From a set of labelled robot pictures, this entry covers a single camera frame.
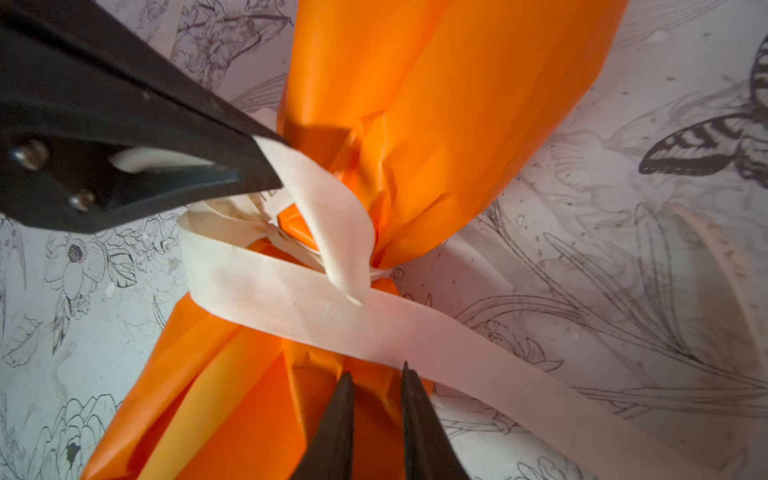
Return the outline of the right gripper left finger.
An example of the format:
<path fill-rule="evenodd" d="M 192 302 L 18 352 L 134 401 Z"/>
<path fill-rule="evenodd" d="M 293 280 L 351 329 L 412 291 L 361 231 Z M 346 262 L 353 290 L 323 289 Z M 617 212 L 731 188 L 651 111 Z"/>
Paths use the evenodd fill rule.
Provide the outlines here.
<path fill-rule="evenodd" d="M 354 383 L 349 372 L 339 379 L 310 445 L 291 480 L 348 480 L 354 451 Z"/>

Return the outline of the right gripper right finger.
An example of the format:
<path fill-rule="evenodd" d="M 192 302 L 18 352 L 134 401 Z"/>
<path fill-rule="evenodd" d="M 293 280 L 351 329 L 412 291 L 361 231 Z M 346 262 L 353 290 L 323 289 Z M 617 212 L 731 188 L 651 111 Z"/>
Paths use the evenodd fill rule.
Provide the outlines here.
<path fill-rule="evenodd" d="M 415 370 L 405 362 L 401 403 L 405 476 L 408 480 L 469 480 Z"/>

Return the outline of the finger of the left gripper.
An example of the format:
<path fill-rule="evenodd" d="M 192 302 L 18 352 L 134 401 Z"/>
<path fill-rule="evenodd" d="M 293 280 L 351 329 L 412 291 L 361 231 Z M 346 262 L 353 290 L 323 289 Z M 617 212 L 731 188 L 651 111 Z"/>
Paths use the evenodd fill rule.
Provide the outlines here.
<path fill-rule="evenodd" d="M 96 233 L 281 181 L 274 133 L 92 1 L 1 5 L 1 211 Z"/>

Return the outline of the white ribbon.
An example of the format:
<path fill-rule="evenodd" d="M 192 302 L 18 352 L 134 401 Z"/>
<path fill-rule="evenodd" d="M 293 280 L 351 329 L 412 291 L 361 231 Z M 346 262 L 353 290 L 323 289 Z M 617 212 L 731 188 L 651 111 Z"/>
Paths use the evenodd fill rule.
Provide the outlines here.
<path fill-rule="evenodd" d="M 285 479 L 349 373 L 355 475 L 400 479 L 409 366 L 471 477 L 765 478 L 767 193 L 639 174 L 665 124 L 556 134 L 425 225 L 328 187 L 330 271 L 272 220 L 297 184 L 166 216 L 187 294 L 86 476 Z"/>

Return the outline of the orange wrapping paper sheet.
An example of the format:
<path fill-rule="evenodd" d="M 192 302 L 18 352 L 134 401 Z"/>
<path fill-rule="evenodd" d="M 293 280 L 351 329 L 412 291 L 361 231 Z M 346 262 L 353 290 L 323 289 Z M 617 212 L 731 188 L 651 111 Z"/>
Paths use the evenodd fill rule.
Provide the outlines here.
<path fill-rule="evenodd" d="M 464 350 L 372 280 L 486 208 L 589 89 L 622 1 L 303 1 L 278 116 L 291 196 L 181 219 L 175 306 L 87 479 L 287 479 L 340 377 L 356 479 L 405 475 L 401 367 Z"/>

